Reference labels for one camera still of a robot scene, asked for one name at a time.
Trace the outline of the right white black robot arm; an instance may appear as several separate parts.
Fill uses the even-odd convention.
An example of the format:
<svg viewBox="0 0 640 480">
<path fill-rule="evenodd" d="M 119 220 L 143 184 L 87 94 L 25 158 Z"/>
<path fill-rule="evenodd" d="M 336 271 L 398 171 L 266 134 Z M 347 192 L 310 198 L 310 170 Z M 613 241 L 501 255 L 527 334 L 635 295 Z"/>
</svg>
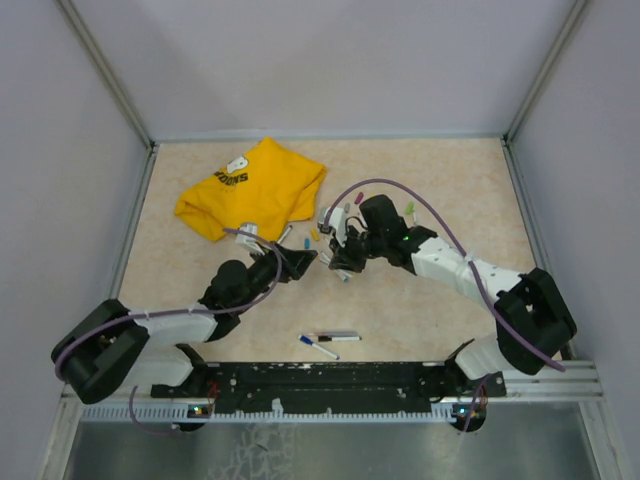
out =
<svg viewBox="0 0 640 480">
<path fill-rule="evenodd" d="M 332 270 L 360 273 L 367 261 L 385 259 L 409 273 L 448 285 L 485 307 L 496 331 L 462 345 L 451 356 L 448 387 L 470 395 L 482 378 L 506 369 L 526 375 L 555 367 L 554 356 L 575 336 L 577 326 L 552 276 L 500 268 L 464 255 L 436 232 L 408 226 L 392 200 L 376 195 L 361 203 L 356 228 L 341 207 L 326 207 L 318 228 L 330 235 Z"/>
</svg>

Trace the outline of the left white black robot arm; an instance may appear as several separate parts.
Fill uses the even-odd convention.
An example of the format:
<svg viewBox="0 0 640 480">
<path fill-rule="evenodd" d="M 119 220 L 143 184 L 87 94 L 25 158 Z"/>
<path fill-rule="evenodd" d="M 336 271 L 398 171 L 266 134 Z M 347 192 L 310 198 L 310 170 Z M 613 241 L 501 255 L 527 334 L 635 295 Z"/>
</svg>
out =
<svg viewBox="0 0 640 480">
<path fill-rule="evenodd" d="M 251 265 L 228 260 L 192 307 L 145 312 L 105 300 L 53 348 L 55 374 L 87 405 L 155 385 L 197 396 L 208 373 L 191 346 L 224 338 L 276 284 L 300 279 L 317 255 L 276 245 L 253 255 Z"/>
</svg>

